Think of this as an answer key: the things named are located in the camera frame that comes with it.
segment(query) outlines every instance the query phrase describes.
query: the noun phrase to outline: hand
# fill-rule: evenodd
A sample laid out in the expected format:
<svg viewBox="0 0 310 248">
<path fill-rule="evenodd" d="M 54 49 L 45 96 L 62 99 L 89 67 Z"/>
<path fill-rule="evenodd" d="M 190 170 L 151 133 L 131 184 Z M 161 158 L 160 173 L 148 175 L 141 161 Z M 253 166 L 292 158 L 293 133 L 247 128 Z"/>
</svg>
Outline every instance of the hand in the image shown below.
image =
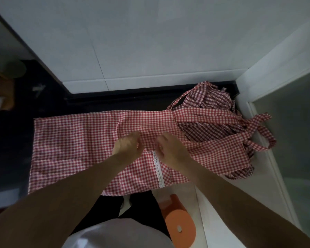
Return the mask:
<svg viewBox="0 0 310 248">
<path fill-rule="evenodd" d="M 162 163 L 170 168 L 181 171 L 194 161 L 180 140 L 170 133 L 163 133 L 156 139 L 156 154 Z"/>
<path fill-rule="evenodd" d="M 129 165 L 141 156 L 143 149 L 140 132 L 134 131 L 115 142 L 112 155 L 117 155 L 124 164 Z"/>
</svg>

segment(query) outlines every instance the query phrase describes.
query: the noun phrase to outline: white lace trim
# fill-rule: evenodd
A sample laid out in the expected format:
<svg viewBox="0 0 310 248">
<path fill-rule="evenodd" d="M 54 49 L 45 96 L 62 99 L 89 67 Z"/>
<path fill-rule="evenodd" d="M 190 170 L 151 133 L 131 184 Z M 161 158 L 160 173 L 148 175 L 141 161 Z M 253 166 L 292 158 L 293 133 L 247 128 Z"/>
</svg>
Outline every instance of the white lace trim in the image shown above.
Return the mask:
<svg viewBox="0 0 310 248">
<path fill-rule="evenodd" d="M 165 187 L 165 184 L 164 184 L 163 174 L 161 170 L 160 160 L 158 159 L 156 152 L 155 151 L 152 151 L 152 152 L 153 152 L 154 166 L 155 166 L 155 171 L 157 175 L 158 185 L 160 188 L 163 188 Z"/>
</svg>

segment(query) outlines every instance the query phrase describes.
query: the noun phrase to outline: person's right hand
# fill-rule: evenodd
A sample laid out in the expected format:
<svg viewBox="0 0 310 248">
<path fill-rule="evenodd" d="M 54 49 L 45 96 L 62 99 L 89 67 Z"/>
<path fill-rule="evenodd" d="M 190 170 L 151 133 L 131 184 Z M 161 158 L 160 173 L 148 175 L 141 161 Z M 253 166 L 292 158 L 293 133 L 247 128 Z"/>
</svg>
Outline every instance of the person's right hand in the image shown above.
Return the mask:
<svg viewBox="0 0 310 248">
<path fill-rule="evenodd" d="M 186 147 L 176 136 L 164 132 L 157 137 L 156 142 L 156 154 L 159 160 L 170 168 L 181 171 L 193 161 Z"/>
</svg>

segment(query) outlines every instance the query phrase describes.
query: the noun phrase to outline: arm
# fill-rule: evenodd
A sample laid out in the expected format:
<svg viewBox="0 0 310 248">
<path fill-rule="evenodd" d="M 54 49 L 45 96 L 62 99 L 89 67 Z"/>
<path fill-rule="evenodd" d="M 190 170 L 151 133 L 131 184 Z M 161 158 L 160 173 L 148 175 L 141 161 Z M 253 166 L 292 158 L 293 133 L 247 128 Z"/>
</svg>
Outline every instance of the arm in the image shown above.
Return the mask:
<svg viewBox="0 0 310 248">
<path fill-rule="evenodd" d="M 193 160 L 176 137 L 163 133 L 157 142 L 160 161 L 191 180 L 246 247 L 310 247 L 306 234 Z"/>
<path fill-rule="evenodd" d="M 0 247 L 62 247 L 110 181 L 140 157 L 138 132 L 119 139 L 104 162 L 28 195 L 0 214 Z"/>
</svg>

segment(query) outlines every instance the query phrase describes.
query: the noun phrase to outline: red and white checkered fabric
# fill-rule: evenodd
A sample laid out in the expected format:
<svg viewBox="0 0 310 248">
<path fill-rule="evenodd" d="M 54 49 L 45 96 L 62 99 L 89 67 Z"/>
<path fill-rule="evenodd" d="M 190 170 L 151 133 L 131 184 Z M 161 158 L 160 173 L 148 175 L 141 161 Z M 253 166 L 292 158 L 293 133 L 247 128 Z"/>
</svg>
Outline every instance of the red and white checkered fabric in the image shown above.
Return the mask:
<svg viewBox="0 0 310 248">
<path fill-rule="evenodd" d="M 177 110 L 181 108 L 211 108 L 221 109 L 235 113 L 239 118 L 242 116 L 238 110 L 235 109 L 235 102 L 230 98 L 230 94 L 225 91 L 218 90 L 218 87 L 209 83 L 208 81 L 197 84 L 190 91 L 185 92 L 179 98 L 174 100 L 168 109 Z M 174 107 L 183 97 L 186 97 L 181 105 Z M 179 128 L 185 133 L 186 137 L 191 141 L 204 142 L 213 139 L 221 139 L 236 133 L 245 131 L 246 126 L 243 124 L 219 125 L 211 123 L 178 123 Z M 266 135 L 269 139 L 269 148 L 272 148 L 276 140 L 273 135 L 264 127 L 260 126 L 259 131 Z M 244 144 L 244 148 L 249 158 L 254 155 L 252 146 Z M 247 178 L 253 174 L 254 168 L 252 165 L 238 171 L 231 172 L 225 175 L 229 179 Z"/>
<path fill-rule="evenodd" d="M 160 170 L 157 169 L 155 139 L 163 132 L 177 136 L 191 156 L 207 169 L 229 175 L 250 167 L 244 145 L 257 150 L 267 149 L 249 139 L 257 128 L 260 129 L 259 124 L 268 119 L 269 115 L 260 114 L 244 120 L 231 111 L 208 108 L 118 110 L 39 118 L 35 120 L 29 193 L 104 161 L 111 155 L 118 138 L 136 130 L 141 132 L 145 146 L 142 156 L 120 172 L 103 195 L 120 196 L 188 181 L 163 163 L 159 163 Z M 189 140 L 179 128 L 182 123 L 242 125 L 244 131 L 196 142 Z"/>
</svg>

